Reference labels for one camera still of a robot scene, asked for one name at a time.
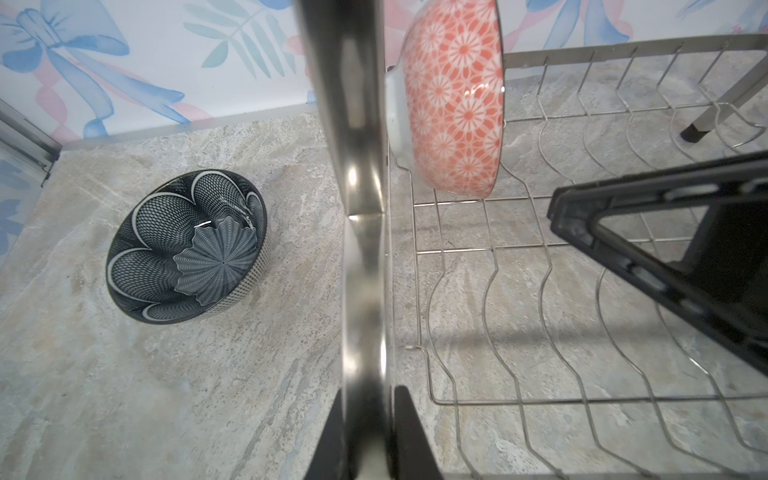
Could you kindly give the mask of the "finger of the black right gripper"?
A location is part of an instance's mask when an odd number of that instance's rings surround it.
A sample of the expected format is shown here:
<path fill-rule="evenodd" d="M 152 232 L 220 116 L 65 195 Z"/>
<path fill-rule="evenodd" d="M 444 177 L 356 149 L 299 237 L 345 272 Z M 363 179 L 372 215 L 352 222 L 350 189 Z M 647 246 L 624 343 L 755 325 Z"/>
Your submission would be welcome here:
<path fill-rule="evenodd" d="M 680 247 L 653 253 L 607 223 L 688 213 Z M 767 372 L 767 153 L 742 154 L 556 189 L 560 239 L 761 374 Z"/>

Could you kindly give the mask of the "dark blue petal bowl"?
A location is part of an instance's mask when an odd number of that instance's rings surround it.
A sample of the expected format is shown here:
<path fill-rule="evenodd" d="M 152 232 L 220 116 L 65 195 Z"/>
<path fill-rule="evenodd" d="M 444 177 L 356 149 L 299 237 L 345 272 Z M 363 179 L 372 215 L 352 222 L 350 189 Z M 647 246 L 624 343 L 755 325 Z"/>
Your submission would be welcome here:
<path fill-rule="evenodd" d="M 145 196 L 121 223 L 105 264 L 108 292 L 142 323 L 210 317 L 256 286 L 269 249 L 256 186 L 228 170 L 192 171 Z"/>

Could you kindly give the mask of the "red floral pattern bowl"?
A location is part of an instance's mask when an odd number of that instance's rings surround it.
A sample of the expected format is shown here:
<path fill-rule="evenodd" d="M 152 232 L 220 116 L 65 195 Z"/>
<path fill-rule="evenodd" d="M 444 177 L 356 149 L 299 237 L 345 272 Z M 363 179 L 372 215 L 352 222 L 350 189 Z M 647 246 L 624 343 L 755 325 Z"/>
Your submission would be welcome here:
<path fill-rule="evenodd" d="M 504 129 L 496 2 L 427 2 L 385 81 L 394 158 L 436 190 L 487 198 L 498 175 Z"/>

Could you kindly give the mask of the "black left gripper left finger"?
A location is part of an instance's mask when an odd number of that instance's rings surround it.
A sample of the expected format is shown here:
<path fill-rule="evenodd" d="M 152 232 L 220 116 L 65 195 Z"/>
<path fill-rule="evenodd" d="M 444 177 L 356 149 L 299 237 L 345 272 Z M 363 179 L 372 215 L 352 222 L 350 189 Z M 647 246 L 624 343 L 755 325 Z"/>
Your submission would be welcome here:
<path fill-rule="evenodd" d="M 342 392 L 338 390 L 304 479 L 345 480 L 347 478 L 348 458 L 342 413 Z"/>

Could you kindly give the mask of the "steel wire dish rack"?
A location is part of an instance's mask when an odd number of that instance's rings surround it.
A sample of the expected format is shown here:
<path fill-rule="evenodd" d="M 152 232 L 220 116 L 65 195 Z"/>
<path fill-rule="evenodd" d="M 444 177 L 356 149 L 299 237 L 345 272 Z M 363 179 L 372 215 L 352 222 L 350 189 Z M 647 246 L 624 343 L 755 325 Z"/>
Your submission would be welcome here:
<path fill-rule="evenodd" d="M 498 175 L 485 199 L 398 162 L 386 120 L 384 7 L 300 1 L 344 209 L 347 479 L 396 479 L 406 386 L 444 479 L 763 479 L 767 372 L 557 237 L 560 187 L 767 153 L 767 6 L 752 28 L 687 25 L 726 2 L 649 2 L 630 41 L 604 1 L 497 4 Z M 608 219 L 653 253 L 674 212 Z"/>

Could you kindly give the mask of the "aluminium corner post left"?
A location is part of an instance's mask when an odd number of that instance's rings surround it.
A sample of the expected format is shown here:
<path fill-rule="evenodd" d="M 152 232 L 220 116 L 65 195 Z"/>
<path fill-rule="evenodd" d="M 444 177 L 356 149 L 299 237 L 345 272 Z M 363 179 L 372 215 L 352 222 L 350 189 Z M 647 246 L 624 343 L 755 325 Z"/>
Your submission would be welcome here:
<path fill-rule="evenodd" d="M 49 174 L 62 145 L 1 101 L 1 145 Z"/>

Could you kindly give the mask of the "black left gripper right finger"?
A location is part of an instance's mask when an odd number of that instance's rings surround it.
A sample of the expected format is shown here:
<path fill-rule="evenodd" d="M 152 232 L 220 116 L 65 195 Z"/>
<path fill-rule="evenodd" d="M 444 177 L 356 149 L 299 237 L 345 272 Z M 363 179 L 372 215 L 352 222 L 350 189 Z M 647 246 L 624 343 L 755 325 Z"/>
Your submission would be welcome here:
<path fill-rule="evenodd" d="M 406 386 L 394 390 L 395 478 L 443 480 L 412 396 Z"/>

